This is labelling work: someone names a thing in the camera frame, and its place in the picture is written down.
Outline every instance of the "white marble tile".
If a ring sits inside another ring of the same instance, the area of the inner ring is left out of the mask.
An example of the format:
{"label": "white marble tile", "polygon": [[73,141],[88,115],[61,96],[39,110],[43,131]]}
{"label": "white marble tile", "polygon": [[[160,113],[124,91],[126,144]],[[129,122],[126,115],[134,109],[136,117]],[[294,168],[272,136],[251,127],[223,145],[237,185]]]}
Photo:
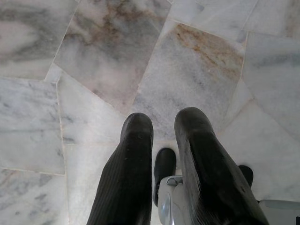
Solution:
{"label": "white marble tile", "polygon": [[240,79],[228,107],[223,127],[226,127],[251,99],[253,99],[252,94]]}
{"label": "white marble tile", "polygon": [[57,66],[55,63],[53,63],[51,65],[44,81],[51,82],[51,83],[58,83],[58,81],[60,80],[60,77],[65,73],[66,72],[64,72],[59,66]]}
{"label": "white marble tile", "polygon": [[189,106],[203,110],[218,132],[240,78],[243,54],[239,43],[177,24],[157,44],[132,111],[152,119],[157,140],[175,139],[175,116]]}
{"label": "white marble tile", "polygon": [[65,176],[0,170],[1,225],[67,225]]}
{"label": "white marble tile", "polygon": [[55,62],[128,113],[170,6],[166,0],[82,0]]}
{"label": "white marble tile", "polygon": [[176,0],[169,18],[217,36],[244,42],[243,26],[257,0]]}
{"label": "white marble tile", "polygon": [[62,72],[58,84],[65,144],[118,142],[126,116]]}
{"label": "white marble tile", "polygon": [[300,201],[300,145],[254,101],[219,140],[236,164],[253,169],[252,190],[257,200]]}
{"label": "white marble tile", "polygon": [[85,225],[94,203],[102,170],[117,144],[66,147],[70,225]]}
{"label": "white marble tile", "polygon": [[0,79],[0,117],[3,167],[65,172],[54,83]]}
{"label": "white marble tile", "polygon": [[244,29],[300,39],[298,0],[259,0]]}
{"label": "white marble tile", "polygon": [[77,4],[74,0],[1,0],[0,76],[43,80]]}
{"label": "white marble tile", "polygon": [[300,42],[250,33],[243,80],[259,106],[300,141]]}

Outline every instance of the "marble tile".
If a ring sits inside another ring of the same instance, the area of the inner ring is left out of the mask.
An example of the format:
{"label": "marble tile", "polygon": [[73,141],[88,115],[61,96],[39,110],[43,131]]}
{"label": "marble tile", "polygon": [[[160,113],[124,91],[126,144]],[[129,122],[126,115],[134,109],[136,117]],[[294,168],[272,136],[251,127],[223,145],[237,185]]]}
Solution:
{"label": "marble tile", "polygon": [[244,42],[243,26],[257,0],[177,0],[169,18],[208,33]]}
{"label": "marble tile", "polygon": [[252,190],[257,200],[300,201],[300,145],[254,101],[219,140],[238,165],[253,169]]}
{"label": "marble tile", "polygon": [[250,33],[243,79],[259,106],[300,141],[300,42]]}
{"label": "marble tile", "polygon": [[60,77],[65,74],[65,72],[53,63],[44,79],[45,82],[58,83]]}
{"label": "marble tile", "polygon": [[87,223],[102,170],[118,144],[66,147],[70,225]]}
{"label": "marble tile", "polygon": [[133,112],[150,116],[158,140],[173,140],[179,110],[195,106],[219,131],[240,78],[244,48],[177,24],[158,42],[139,85]]}
{"label": "marble tile", "polygon": [[64,176],[0,170],[1,225],[67,225]]}
{"label": "marble tile", "polygon": [[223,127],[226,127],[236,117],[241,109],[252,99],[252,94],[246,87],[244,81],[240,79],[227,110]]}
{"label": "marble tile", "polygon": [[300,39],[298,0],[259,0],[244,29]]}
{"label": "marble tile", "polygon": [[0,76],[43,80],[78,3],[0,1]]}
{"label": "marble tile", "polygon": [[82,0],[55,62],[127,113],[170,6],[166,0]]}
{"label": "marble tile", "polygon": [[58,84],[65,144],[118,142],[126,116],[61,71]]}
{"label": "marble tile", "polygon": [[0,79],[3,167],[64,173],[55,84]]}

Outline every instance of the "floor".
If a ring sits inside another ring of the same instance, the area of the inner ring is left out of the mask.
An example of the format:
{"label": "floor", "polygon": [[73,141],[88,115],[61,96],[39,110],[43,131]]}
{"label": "floor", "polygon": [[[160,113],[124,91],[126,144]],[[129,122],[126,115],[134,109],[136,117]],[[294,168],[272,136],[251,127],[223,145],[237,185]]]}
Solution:
{"label": "floor", "polygon": [[297,0],[0,0],[0,224],[85,225],[125,118],[150,116],[155,158],[178,153],[187,106],[253,168],[258,200],[300,202],[299,11]]}

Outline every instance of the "marble floor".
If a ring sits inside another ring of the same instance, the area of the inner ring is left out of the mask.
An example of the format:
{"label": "marble floor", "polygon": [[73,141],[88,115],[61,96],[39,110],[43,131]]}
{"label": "marble floor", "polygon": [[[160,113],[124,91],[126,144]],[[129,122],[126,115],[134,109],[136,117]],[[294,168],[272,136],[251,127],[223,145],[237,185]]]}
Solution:
{"label": "marble floor", "polygon": [[258,200],[300,202],[299,9],[0,0],[0,224],[86,225],[126,117],[152,119],[153,158],[162,147],[178,156],[174,118],[187,106],[254,170]]}

